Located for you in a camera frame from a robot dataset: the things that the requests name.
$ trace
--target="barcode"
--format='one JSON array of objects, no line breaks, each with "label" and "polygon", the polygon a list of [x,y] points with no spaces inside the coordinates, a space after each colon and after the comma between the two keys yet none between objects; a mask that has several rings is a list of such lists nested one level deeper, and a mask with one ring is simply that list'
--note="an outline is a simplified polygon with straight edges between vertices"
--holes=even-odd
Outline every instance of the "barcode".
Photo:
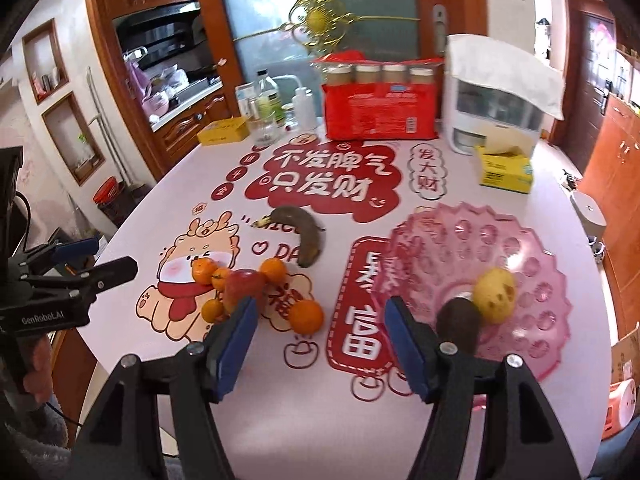
[{"label": "barcode", "polygon": [[406,132],[408,134],[414,134],[417,131],[418,119],[416,117],[406,118]]}]

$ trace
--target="yellow carton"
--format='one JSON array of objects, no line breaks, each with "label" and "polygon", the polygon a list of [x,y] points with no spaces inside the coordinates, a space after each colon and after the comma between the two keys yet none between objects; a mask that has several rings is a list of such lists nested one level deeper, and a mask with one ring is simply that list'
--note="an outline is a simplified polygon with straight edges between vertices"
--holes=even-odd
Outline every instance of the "yellow carton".
[{"label": "yellow carton", "polygon": [[513,153],[486,155],[484,146],[476,146],[476,165],[481,186],[528,193],[533,171],[528,156]]},{"label": "yellow carton", "polygon": [[225,144],[226,142],[240,142],[249,136],[249,128],[242,117],[232,117],[214,121],[205,126],[198,133],[198,140],[204,146],[211,144]]}]

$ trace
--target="pink glass bowl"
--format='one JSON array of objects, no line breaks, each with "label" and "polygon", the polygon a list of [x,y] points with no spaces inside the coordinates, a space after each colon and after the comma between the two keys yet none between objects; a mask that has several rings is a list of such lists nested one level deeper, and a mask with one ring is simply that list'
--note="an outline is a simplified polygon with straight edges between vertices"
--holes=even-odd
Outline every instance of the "pink glass bowl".
[{"label": "pink glass bowl", "polygon": [[572,306],[555,256],[513,216],[466,203],[409,215],[391,233],[371,295],[381,315],[388,298],[401,296],[415,319],[433,327],[441,307],[471,292],[491,267],[514,274],[516,307],[504,323],[482,329],[476,355],[499,361],[519,354],[542,380],[560,362]]}]

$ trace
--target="white round stool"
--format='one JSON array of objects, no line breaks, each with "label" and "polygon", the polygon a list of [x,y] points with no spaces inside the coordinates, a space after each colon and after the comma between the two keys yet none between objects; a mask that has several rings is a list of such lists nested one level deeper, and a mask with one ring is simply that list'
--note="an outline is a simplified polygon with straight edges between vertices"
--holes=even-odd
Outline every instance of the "white round stool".
[{"label": "white round stool", "polygon": [[580,191],[572,191],[570,200],[587,236],[594,236],[598,240],[602,240],[607,221],[596,201]]}]

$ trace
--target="orange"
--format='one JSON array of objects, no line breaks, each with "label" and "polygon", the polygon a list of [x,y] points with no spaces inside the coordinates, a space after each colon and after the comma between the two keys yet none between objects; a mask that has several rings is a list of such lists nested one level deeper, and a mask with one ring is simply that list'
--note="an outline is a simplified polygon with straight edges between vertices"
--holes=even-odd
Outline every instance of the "orange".
[{"label": "orange", "polygon": [[216,290],[223,292],[225,290],[225,280],[226,277],[231,273],[231,269],[228,267],[219,267],[215,270],[213,275],[210,277],[210,283],[213,285],[213,288]]},{"label": "orange", "polygon": [[283,285],[287,279],[287,266],[279,258],[267,258],[259,270],[271,285]]},{"label": "orange", "polygon": [[296,334],[315,334],[323,323],[324,311],[317,301],[300,300],[289,309],[289,324]]},{"label": "orange", "polygon": [[217,268],[211,258],[198,258],[191,264],[191,277],[199,285],[210,285],[211,277]]},{"label": "orange", "polygon": [[211,324],[217,322],[218,318],[224,316],[224,313],[225,307],[222,305],[222,301],[220,300],[208,300],[200,310],[202,319]]}]

